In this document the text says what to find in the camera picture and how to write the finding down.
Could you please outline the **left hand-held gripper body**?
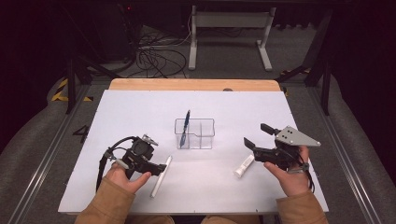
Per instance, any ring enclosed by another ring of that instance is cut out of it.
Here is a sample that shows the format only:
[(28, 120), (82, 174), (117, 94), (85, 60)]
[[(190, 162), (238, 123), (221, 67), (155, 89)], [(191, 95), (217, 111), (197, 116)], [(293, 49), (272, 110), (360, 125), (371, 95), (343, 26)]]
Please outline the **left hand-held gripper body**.
[(132, 140), (132, 146), (126, 150), (121, 159), (127, 165), (125, 174), (150, 172), (152, 175), (158, 175), (159, 165), (150, 162), (154, 151), (153, 146), (157, 146), (157, 143), (146, 134), (142, 137), (132, 137)]

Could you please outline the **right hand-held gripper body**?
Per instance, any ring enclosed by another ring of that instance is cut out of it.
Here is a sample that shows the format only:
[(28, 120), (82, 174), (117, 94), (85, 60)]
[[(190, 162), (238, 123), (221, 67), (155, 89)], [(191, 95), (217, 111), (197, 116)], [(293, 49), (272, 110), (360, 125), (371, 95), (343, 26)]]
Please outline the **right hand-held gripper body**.
[[(274, 135), (274, 137), (276, 145), (274, 148), (270, 149), (256, 146), (257, 151), (253, 152), (253, 156), (256, 161), (271, 162), (284, 171), (288, 171), (295, 162), (299, 162), (300, 146), (321, 146), (321, 143), (318, 140), (315, 140), (290, 126), (280, 130), (280, 133), (278, 135)], [(303, 163), (301, 167), (306, 170), (308, 165)]]

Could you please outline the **white pen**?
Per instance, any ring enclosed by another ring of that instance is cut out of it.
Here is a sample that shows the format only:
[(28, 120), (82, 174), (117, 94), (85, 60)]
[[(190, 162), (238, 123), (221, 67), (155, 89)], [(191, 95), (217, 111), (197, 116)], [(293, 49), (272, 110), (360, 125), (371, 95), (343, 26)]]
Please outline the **white pen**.
[(166, 167), (165, 167), (164, 171), (159, 175), (159, 177), (157, 179), (157, 182), (156, 182), (152, 192), (150, 193), (150, 198), (155, 198), (155, 196), (157, 195), (157, 193), (159, 191), (159, 188), (160, 188), (160, 186), (161, 186), (161, 184), (163, 182), (163, 179), (164, 179), (164, 177), (165, 177), (165, 175), (167, 173), (167, 170), (169, 169), (169, 166), (170, 166), (170, 164), (172, 162), (172, 159), (173, 159), (172, 156), (168, 156), (168, 158), (166, 160), (166, 163), (165, 163)]

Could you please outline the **white tube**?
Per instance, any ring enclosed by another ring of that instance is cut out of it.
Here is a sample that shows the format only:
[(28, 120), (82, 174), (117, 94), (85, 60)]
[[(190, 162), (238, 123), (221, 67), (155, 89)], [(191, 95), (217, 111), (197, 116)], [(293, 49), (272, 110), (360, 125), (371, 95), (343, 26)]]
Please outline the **white tube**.
[(248, 169), (248, 167), (250, 166), (250, 164), (253, 163), (254, 161), (255, 158), (253, 155), (247, 156), (245, 160), (233, 171), (233, 174), (236, 177), (241, 178)]

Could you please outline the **clear plastic organizer box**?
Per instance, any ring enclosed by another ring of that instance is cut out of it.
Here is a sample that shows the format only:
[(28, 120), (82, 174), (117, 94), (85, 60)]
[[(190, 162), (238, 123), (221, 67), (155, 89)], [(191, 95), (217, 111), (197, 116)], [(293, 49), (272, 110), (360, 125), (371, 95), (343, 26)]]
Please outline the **clear plastic organizer box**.
[(174, 133), (178, 149), (211, 149), (215, 137), (215, 121), (213, 119), (190, 119), (186, 141), (182, 148), (179, 141), (183, 133), (184, 119), (176, 119)]

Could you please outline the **blue pen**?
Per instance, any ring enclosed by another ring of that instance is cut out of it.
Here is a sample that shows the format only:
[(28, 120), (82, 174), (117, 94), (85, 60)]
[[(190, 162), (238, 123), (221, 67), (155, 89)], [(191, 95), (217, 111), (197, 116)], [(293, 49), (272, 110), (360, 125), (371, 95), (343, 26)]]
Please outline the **blue pen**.
[(183, 133), (182, 133), (180, 141), (179, 141), (180, 148), (182, 148), (184, 146), (185, 141), (186, 141), (186, 134), (187, 134), (187, 129), (188, 129), (189, 122), (190, 122), (190, 115), (191, 115), (191, 111), (188, 110), (185, 120), (184, 120)]

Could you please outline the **person's left hand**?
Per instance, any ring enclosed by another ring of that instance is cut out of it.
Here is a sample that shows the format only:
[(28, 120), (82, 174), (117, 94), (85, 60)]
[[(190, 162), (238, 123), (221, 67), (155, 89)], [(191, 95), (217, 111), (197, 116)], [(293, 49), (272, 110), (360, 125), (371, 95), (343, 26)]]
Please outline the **person's left hand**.
[(139, 189), (141, 189), (151, 178), (150, 172), (145, 172), (141, 176), (139, 176), (136, 180), (131, 181), (125, 174), (125, 169), (114, 162), (111, 165), (111, 168), (106, 174), (106, 178), (121, 187), (122, 189), (131, 192), (132, 194), (137, 193)]

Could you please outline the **person's right hand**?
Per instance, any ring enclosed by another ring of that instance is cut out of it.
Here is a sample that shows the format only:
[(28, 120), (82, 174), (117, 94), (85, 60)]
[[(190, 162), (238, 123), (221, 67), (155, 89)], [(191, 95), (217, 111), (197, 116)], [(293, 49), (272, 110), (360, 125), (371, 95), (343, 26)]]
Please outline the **person's right hand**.
[(295, 196), (301, 193), (308, 192), (310, 190), (309, 177), (301, 169), (301, 165), (308, 162), (309, 159), (309, 149), (306, 146), (299, 147), (300, 158), (299, 162), (295, 162), (290, 167), (290, 173), (278, 168), (271, 162), (265, 162), (263, 166), (276, 177), (280, 187), (283, 189), (284, 193), (288, 196)]

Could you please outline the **person's left leg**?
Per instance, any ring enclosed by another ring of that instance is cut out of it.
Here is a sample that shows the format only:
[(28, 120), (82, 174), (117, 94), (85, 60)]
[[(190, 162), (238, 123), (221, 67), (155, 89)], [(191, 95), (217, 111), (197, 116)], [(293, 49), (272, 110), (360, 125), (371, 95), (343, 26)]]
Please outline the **person's left leg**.
[(125, 224), (175, 224), (169, 216), (130, 216)]

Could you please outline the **person's leg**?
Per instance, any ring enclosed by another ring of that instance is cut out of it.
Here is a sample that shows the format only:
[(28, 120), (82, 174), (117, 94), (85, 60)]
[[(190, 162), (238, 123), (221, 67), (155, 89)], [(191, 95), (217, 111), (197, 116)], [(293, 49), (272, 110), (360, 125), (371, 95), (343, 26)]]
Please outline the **person's leg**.
[(261, 224), (258, 216), (206, 216), (201, 224)]
[(169, 216), (130, 216), (125, 224), (175, 224)]

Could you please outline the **black metal stand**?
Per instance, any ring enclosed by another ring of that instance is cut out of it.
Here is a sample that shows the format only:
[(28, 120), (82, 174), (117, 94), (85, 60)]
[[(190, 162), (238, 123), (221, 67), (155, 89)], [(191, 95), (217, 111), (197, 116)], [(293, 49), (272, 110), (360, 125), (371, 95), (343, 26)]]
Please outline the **black metal stand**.
[(329, 93), (330, 93), (330, 82), (331, 82), (331, 71), (329, 60), (325, 55), (324, 41), (326, 38), (327, 30), (331, 23), (332, 10), (327, 9), (324, 16), (318, 26), (317, 32), (312, 40), (312, 43), (306, 53), (303, 63), (295, 69), (286, 72), (284, 75), (276, 78), (278, 83), (285, 82), (286, 80), (301, 74), (306, 69), (310, 69), (307, 77), (304, 80), (306, 87), (315, 87), (320, 80), (321, 84), (321, 95), (320, 95), (320, 106), (323, 113), (329, 116)]
[(70, 114), (77, 104), (77, 92), (76, 92), (76, 79), (82, 85), (90, 85), (92, 82), (92, 77), (89, 72), (89, 67), (94, 70), (108, 76), (111, 78), (120, 78), (116, 73), (104, 68), (99, 63), (95, 63), (92, 60), (89, 60), (83, 56), (74, 56), (71, 57), (66, 66), (67, 71), (67, 97), (68, 97), (68, 106), (66, 113)]

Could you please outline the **person's right leg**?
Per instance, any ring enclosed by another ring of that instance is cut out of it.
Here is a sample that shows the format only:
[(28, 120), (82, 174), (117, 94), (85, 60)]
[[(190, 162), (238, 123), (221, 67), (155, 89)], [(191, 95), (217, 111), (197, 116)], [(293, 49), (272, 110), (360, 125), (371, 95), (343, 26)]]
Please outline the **person's right leg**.
[(261, 224), (258, 216), (206, 216), (201, 224)]

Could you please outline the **yellow black hazard tape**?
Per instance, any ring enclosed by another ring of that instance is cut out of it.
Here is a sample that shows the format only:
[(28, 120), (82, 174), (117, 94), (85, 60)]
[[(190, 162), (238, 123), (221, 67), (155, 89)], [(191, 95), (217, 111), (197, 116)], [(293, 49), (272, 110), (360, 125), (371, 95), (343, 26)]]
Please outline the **yellow black hazard tape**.
[(64, 77), (62, 79), (62, 81), (60, 82), (58, 88), (56, 89), (55, 93), (51, 97), (52, 102), (55, 102), (55, 101), (67, 102), (68, 101), (68, 97), (63, 95), (63, 92), (65, 91), (65, 88), (67, 86), (67, 83), (68, 83), (68, 79), (66, 77)]

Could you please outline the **aluminium floor rail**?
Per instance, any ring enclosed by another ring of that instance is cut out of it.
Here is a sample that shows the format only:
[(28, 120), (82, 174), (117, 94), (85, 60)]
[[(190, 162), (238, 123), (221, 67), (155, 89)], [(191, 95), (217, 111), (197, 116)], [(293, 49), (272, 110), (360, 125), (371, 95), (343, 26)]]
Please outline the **aluminium floor rail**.
[(355, 199), (364, 215), (367, 224), (383, 224), (375, 207), (367, 193), (366, 188), (363, 186), (360, 176), (358, 175), (351, 159), (347, 155), (346, 148), (342, 143), (338, 133), (336, 132), (331, 118), (325, 114), (321, 107), (320, 96), (314, 88), (307, 88), (308, 94), (313, 101), (316, 110), (319, 113), (321, 121), (324, 123), (325, 129), (330, 136), (333, 144), (334, 153), (342, 167), (346, 176), (348, 185), (350, 186)]
[(70, 109), (68, 114), (64, 115), (64, 118), (56, 134), (51, 140), (49, 147), (45, 155), (43, 156), (43, 159), (33, 173), (33, 176), (31, 177), (31, 180), (25, 192), (21, 196), (21, 199), (16, 208), (14, 209), (14, 212), (8, 220), (7, 224), (22, 224), (22, 222), (24, 221), (27, 212), (29, 211), (37, 193), (39, 192), (44, 180), (47, 177), (47, 174), (55, 157), (60, 150), (60, 145), (64, 140), (65, 133), (89, 89), (90, 85), (82, 85), (80, 87), (75, 101), (75, 105)]

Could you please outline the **white metal desk frame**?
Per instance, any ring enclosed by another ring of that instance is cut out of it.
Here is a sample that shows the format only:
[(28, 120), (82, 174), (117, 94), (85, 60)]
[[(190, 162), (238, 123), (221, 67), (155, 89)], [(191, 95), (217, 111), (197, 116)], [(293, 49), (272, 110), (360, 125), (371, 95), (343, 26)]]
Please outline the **white metal desk frame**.
[(266, 71), (272, 71), (266, 43), (271, 31), (272, 23), (276, 14), (276, 8), (271, 7), (265, 12), (207, 12), (198, 11), (197, 6), (191, 7), (190, 18), (190, 56), (189, 69), (196, 68), (197, 59), (197, 29), (198, 28), (262, 28), (262, 39), (256, 41), (262, 63)]

